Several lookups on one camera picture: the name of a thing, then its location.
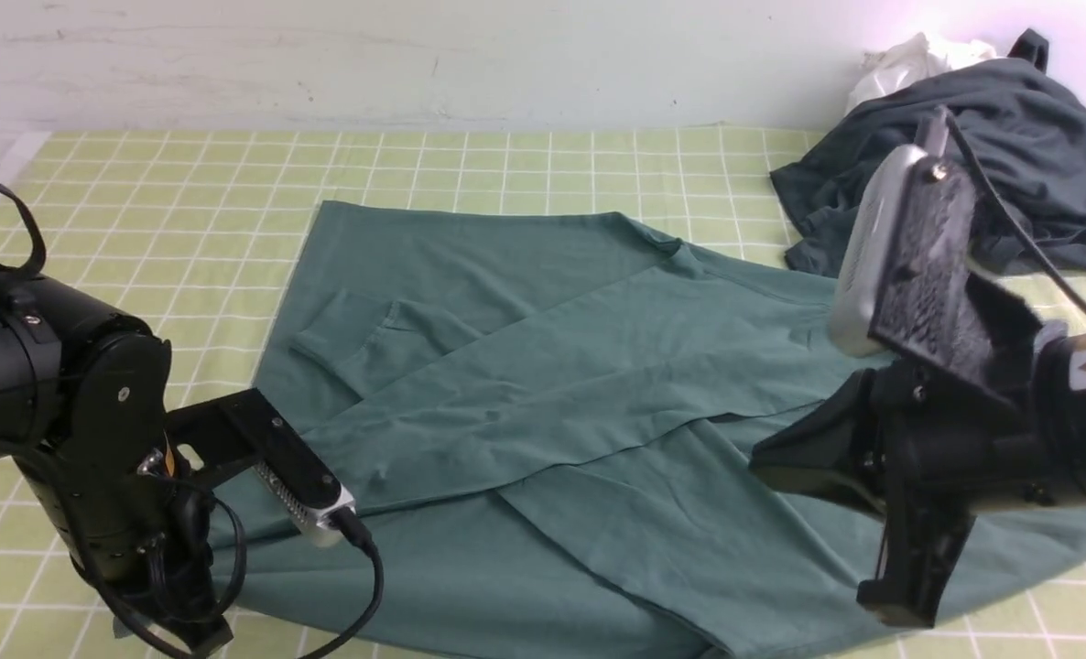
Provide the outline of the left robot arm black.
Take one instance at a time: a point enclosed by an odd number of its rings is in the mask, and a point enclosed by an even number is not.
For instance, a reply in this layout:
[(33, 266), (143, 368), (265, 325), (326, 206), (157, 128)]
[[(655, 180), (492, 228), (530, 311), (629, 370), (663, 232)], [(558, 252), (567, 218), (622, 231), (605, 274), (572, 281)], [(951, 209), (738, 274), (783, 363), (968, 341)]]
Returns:
[(86, 583), (202, 658), (232, 630), (210, 573), (215, 500), (166, 430), (172, 363), (144, 321), (0, 265), (0, 458)]

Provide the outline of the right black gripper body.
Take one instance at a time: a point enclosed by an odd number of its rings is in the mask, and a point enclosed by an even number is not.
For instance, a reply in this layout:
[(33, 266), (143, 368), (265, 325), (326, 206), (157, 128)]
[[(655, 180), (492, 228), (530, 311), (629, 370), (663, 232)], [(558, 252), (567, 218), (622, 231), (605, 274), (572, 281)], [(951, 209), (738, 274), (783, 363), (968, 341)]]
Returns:
[(863, 509), (1055, 508), (1057, 447), (1041, 417), (1051, 373), (1041, 359), (1001, 364), (996, 381), (974, 391), (912, 362), (861, 370)]

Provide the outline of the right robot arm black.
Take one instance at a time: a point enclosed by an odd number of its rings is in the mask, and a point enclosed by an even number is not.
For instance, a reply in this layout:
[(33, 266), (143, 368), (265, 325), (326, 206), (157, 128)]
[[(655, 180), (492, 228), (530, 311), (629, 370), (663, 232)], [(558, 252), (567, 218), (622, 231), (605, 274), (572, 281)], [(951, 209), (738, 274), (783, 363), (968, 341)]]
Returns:
[(1086, 334), (1041, 330), (998, 360), (1015, 384), (972, 391), (898, 356), (853, 372), (753, 449), (752, 474), (884, 525), (857, 604), (891, 628), (932, 628), (980, 514), (1086, 506)]

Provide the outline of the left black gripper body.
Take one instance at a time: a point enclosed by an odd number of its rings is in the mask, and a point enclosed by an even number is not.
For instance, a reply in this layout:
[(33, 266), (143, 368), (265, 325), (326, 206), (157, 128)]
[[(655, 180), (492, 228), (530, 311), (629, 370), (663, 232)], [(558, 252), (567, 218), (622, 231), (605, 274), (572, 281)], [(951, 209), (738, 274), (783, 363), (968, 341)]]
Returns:
[(137, 464), (115, 469), (45, 451), (45, 512), (70, 547), (71, 562), (98, 588), (184, 642), (189, 654), (212, 656), (233, 639), (218, 612), (210, 567), (212, 498), (188, 487), (191, 464), (168, 443)]

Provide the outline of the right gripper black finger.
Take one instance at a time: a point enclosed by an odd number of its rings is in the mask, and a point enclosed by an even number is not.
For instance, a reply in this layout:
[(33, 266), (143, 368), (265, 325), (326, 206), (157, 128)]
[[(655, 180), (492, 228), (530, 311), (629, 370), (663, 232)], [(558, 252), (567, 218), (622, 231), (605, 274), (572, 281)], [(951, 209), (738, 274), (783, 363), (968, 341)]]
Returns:
[(884, 521), (875, 371), (856, 371), (815, 410), (757, 442), (749, 471), (772, 491), (823, 500)]

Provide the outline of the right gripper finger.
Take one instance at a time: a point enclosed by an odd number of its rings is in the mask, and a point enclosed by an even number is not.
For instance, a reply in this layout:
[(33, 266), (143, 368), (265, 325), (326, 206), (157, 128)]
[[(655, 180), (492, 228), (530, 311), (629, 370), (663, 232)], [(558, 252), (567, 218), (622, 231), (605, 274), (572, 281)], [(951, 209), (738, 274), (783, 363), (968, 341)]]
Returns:
[(975, 517), (929, 500), (889, 505), (876, 576), (861, 581), (856, 603), (889, 628), (932, 629), (942, 595)]

